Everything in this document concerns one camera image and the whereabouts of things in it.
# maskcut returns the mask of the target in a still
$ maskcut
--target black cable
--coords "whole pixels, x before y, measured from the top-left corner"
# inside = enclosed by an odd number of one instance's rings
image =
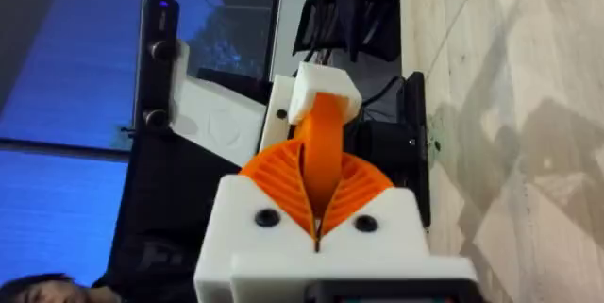
[[[394,84],[398,80],[400,80],[400,76],[393,77],[390,81],[388,81],[386,86],[384,86],[384,88],[381,91],[379,91],[376,95],[370,97],[369,99],[363,101],[362,105],[369,106],[369,105],[375,103],[376,101],[378,101],[382,96],[384,96],[384,94],[386,94],[387,91],[389,91],[394,86]]]

